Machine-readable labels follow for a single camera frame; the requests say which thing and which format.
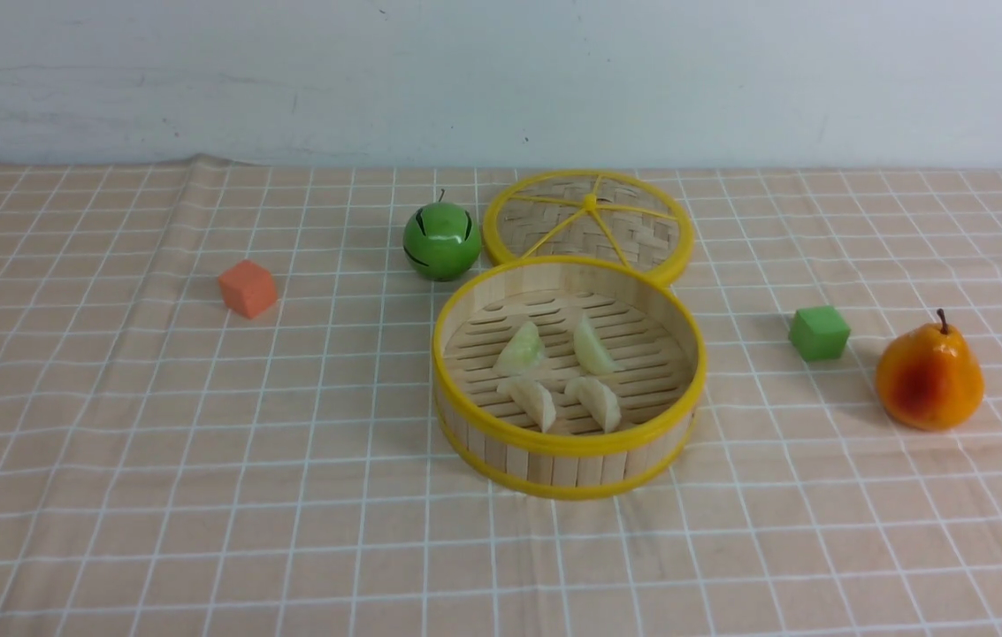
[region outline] orange cube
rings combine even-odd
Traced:
[[[269,270],[245,258],[217,277],[225,306],[245,318],[257,317],[277,302],[277,283]]]

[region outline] green cube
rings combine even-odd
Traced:
[[[848,346],[849,338],[851,326],[832,305],[797,310],[788,334],[788,340],[809,363],[839,359]]]

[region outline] foam cube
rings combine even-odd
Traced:
[[[809,363],[839,359],[850,338],[851,326],[832,305],[797,310],[788,334],[801,358]]]
[[[271,271],[248,258],[217,277],[225,306],[245,318],[255,318],[277,302],[277,283]]]

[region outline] toy pear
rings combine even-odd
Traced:
[[[961,331],[937,310],[926,323],[890,343],[878,362],[876,389],[896,421],[922,431],[958,427],[984,400],[984,375]]]

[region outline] food piece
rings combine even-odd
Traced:
[[[882,406],[896,421],[924,431],[956,428],[984,400],[984,375],[961,332],[926,323],[890,343],[882,353],[876,389]]]
[[[248,258],[222,271],[217,277],[217,286],[225,306],[245,318],[257,318],[278,298],[274,275]]]
[[[572,344],[575,348],[575,359],[588,375],[603,376],[625,370],[621,364],[611,358],[610,352],[607,352],[606,348],[603,347],[599,335],[594,332],[594,326],[586,313],[580,315],[578,325],[575,326]]]
[[[526,376],[516,376],[497,383],[497,394],[512,400],[523,409],[532,422],[540,427],[540,431],[548,431],[552,423],[556,422],[556,404],[552,401],[552,395],[540,383]]]
[[[788,333],[788,340],[808,363],[841,358],[850,338],[851,326],[834,305],[796,310]]]
[[[610,433],[618,429],[622,421],[621,409],[618,408],[618,397],[610,388],[599,383],[590,376],[577,376],[569,380],[564,387],[564,396],[577,400],[586,411],[591,413],[594,422],[602,431]]]
[[[504,346],[504,350],[501,350],[501,356],[498,356],[493,365],[493,372],[497,376],[520,376],[539,366],[544,358],[544,342],[540,340],[536,323],[525,322]]]

